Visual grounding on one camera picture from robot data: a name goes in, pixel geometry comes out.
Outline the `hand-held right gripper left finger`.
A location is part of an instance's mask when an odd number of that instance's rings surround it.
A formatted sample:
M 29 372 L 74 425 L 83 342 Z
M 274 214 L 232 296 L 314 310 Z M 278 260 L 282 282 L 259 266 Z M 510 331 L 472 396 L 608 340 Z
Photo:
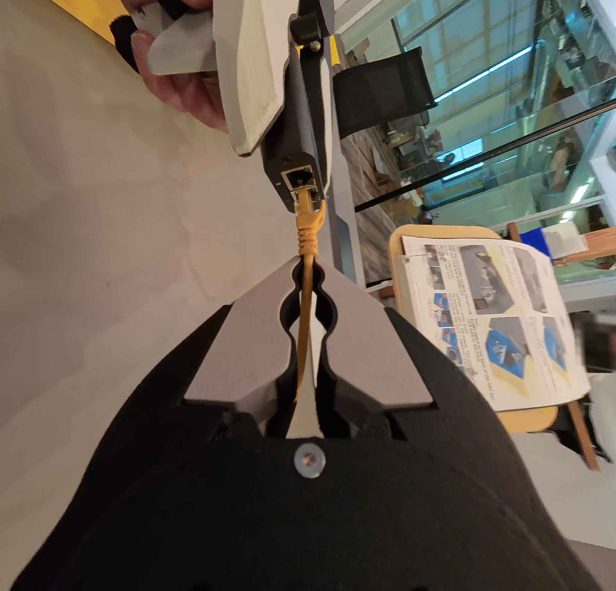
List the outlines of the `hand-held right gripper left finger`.
M 266 425 L 283 398 L 296 396 L 296 333 L 301 260 L 293 257 L 240 296 L 184 398 L 247 413 Z

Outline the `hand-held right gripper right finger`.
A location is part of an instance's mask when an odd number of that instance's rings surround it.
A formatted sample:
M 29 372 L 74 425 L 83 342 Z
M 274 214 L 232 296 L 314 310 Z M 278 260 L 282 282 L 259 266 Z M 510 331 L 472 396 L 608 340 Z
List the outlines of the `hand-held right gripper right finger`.
M 320 413 L 426 408 L 433 398 L 384 306 L 319 259 L 315 319 L 324 329 L 315 390 Z

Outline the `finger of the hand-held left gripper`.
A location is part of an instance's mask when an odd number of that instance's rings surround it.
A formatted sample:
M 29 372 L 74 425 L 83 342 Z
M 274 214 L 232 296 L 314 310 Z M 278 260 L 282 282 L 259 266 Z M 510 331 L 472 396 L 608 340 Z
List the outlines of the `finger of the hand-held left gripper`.
M 326 195 L 331 180 L 331 159 L 334 142 L 334 103 L 331 67 L 326 47 L 314 50 L 303 47 L 299 60 L 309 104 L 314 138 L 319 187 Z
M 250 156 L 283 108 L 292 0 L 212 0 L 212 15 L 228 136 Z

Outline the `black ethernet adapter box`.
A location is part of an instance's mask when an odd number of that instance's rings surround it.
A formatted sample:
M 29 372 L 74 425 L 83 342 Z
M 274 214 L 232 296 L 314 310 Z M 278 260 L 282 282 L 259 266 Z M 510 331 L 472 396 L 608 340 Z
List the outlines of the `black ethernet adapter box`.
M 292 46 L 283 84 L 283 108 L 260 146 L 264 171 L 292 214 L 299 206 L 302 189 L 307 189 L 314 211 L 321 209 L 325 198 L 300 56 L 300 50 Z

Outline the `person's left hand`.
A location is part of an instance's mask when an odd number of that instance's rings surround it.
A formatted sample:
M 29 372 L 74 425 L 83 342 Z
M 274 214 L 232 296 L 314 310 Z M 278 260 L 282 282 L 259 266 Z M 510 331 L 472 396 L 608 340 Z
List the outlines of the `person's left hand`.
M 156 0 L 120 0 L 129 13 Z M 190 9 L 212 8 L 212 0 L 180 0 Z M 110 29 L 116 49 L 124 60 L 140 74 L 148 90 L 161 102 L 187 113 L 200 123 L 224 133 L 228 132 L 222 105 L 220 86 L 216 78 L 204 79 L 200 74 L 157 76 L 149 71 L 147 54 L 154 37 L 147 31 L 137 30 L 128 17 L 117 18 Z

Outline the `printed instruction sheet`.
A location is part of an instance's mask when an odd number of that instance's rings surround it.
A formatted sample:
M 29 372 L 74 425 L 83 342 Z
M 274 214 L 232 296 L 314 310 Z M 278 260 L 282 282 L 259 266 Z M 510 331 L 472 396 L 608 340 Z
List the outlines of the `printed instruction sheet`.
M 556 407 L 591 383 L 548 256 L 501 239 L 402 234 L 398 311 L 495 412 Z

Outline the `light wooden stand board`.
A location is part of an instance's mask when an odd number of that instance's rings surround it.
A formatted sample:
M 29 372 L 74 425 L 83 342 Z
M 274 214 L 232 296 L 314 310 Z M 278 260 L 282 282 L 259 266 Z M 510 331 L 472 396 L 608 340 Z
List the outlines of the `light wooden stand board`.
M 404 256 L 402 238 L 407 236 L 428 241 L 434 239 L 498 240 L 499 235 L 487 227 L 480 226 L 406 224 L 396 228 L 388 240 L 388 255 L 397 312 L 416 329 L 419 329 L 416 323 L 416 309 L 412 305 L 410 292 L 406 288 L 405 276 L 402 275 L 402 266 L 398 265 Z M 510 410 L 499 412 L 497 416 L 510 434 L 538 433 L 547 430 L 556 421 L 558 407 Z

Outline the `blue bin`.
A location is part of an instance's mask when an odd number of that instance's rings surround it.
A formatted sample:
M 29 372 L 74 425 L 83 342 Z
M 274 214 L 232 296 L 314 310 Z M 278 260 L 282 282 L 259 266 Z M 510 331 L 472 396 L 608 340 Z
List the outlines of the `blue bin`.
M 523 244 L 528 245 L 529 247 L 535 248 L 536 250 L 543 253 L 548 258 L 550 258 L 550 260 L 554 259 L 551 253 L 551 250 L 548 246 L 546 235 L 542 227 L 537 227 L 530 231 L 520 233 L 519 238 Z

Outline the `glass railing with black rail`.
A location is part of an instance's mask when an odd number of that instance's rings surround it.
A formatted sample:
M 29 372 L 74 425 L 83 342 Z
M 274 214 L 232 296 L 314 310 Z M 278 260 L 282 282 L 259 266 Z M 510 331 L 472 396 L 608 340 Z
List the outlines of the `glass railing with black rail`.
M 435 107 L 350 138 L 365 280 L 406 224 L 615 224 L 614 0 L 381 0 L 349 63 L 422 52 Z

